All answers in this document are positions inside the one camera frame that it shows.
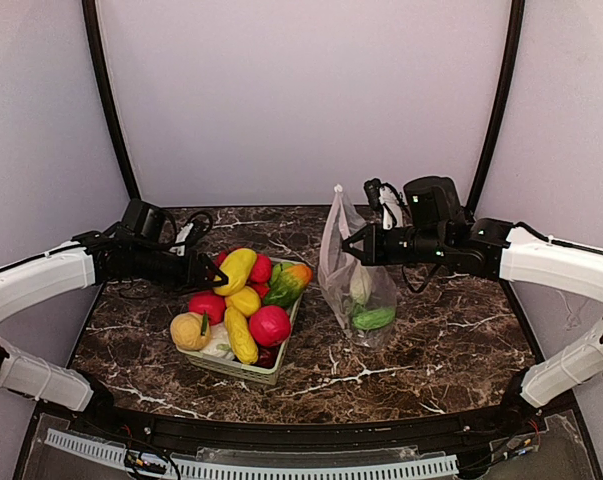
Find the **green toy bitter gourd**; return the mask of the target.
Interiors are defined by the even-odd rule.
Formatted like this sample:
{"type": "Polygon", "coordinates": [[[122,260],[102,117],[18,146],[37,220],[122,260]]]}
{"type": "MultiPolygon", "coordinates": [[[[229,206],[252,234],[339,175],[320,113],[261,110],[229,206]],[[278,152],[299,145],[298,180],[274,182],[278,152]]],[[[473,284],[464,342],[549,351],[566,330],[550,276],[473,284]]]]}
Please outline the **green toy bitter gourd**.
{"type": "Polygon", "coordinates": [[[359,330],[377,330],[390,325],[395,319],[395,314],[396,310],[390,307],[359,309],[352,317],[352,324],[359,330]]]}

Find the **red toy apple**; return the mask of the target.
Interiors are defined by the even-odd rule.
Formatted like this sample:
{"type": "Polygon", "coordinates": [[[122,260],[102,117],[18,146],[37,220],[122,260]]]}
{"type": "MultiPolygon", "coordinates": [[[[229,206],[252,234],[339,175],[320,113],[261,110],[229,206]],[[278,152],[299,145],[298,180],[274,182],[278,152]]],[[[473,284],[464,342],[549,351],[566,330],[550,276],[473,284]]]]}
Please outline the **red toy apple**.
{"type": "Polygon", "coordinates": [[[250,317],[249,330],[257,344],[274,347],[288,339],[292,325],[283,308],[265,306],[250,317]]]}

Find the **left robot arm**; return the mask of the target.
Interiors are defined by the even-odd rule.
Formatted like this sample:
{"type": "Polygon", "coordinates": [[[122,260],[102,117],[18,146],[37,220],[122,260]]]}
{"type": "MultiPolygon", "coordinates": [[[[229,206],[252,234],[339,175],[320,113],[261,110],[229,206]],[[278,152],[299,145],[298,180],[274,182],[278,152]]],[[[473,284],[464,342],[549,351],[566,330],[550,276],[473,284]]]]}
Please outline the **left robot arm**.
{"type": "MultiPolygon", "coordinates": [[[[155,282],[175,293],[225,286],[229,282],[209,256],[196,250],[213,221],[197,212],[183,231],[161,242],[174,217],[138,198],[105,231],[89,231],[40,254],[0,267],[0,323],[70,291],[126,279],[155,282]]],[[[54,365],[0,338],[0,388],[82,412],[96,384],[75,370],[54,365]]]]}

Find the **yellow toy mango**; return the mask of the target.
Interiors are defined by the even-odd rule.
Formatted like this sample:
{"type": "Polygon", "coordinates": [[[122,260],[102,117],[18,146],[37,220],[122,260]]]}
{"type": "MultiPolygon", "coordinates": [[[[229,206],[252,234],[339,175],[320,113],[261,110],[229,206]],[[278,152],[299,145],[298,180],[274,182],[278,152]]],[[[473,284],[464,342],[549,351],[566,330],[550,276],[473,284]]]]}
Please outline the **yellow toy mango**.
{"type": "Polygon", "coordinates": [[[248,277],[254,266],[257,253],[248,248],[236,249],[235,254],[239,260],[230,265],[228,262],[220,267],[220,269],[228,276],[228,282],[225,286],[214,288],[213,291],[220,296],[227,297],[241,290],[247,283],[248,277]]]}

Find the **tan toy potato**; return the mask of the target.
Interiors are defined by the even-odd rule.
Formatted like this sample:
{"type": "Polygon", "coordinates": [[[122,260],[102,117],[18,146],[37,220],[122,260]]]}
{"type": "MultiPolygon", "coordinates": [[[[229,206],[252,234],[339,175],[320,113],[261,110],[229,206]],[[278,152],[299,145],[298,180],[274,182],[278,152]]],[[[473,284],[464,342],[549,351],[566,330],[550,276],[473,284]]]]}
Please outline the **tan toy potato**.
{"type": "Polygon", "coordinates": [[[199,351],[211,341],[211,327],[207,314],[194,312],[177,315],[170,324],[174,344],[186,351],[199,351]]]}

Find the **white toy bitter gourd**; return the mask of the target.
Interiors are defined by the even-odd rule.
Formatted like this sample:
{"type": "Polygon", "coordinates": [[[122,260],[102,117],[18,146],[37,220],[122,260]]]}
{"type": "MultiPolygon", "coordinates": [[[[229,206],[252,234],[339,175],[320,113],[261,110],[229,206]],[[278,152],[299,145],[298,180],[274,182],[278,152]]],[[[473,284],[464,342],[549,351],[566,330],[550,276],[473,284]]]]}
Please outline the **white toy bitter gourd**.
{"type": "Polygon", "coordinates": [[[372,292],[372,278],[368,269],[356,265],[350,280],[350,296],[355,304],[365,306],[372,292]]]}

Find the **clear dotted zip bag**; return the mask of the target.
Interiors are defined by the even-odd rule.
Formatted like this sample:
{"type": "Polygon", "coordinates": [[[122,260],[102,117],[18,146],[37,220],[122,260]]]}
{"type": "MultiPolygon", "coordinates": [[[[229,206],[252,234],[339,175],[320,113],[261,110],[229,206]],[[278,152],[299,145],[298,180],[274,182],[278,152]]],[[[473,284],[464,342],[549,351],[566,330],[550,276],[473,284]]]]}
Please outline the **clear dotted zip bag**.
{"type": "Polygon", "coordinates": [[[342,248],[342,241],[365,225],[343,187],[335,185],[320,245],[318,282],[345,336],[355,345],[378,349],[389,341],[396,319],[395,282],[385,268],[364,266],[342,248]]]}

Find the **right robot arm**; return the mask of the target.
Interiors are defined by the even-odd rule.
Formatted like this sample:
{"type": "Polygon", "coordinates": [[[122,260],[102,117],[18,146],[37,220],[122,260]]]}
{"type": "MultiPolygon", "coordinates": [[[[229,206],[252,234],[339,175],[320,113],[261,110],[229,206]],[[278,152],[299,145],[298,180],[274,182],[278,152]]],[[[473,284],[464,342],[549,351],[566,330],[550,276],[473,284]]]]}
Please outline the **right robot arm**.
{"type": "MultiPolygon", "coordinates": [[[[449,177],[426,176],[394,187],[372,179],[364,190],[384,214],[342,248],[365,266],[430,264],[494,281],[524,282],[603,304],[603,249],[543,235],[524,222],[476,220],[449,177]]],[[[514,380],[505,403],[541,408],[603,372],[603,318],[589,332],[514,380]]]]}

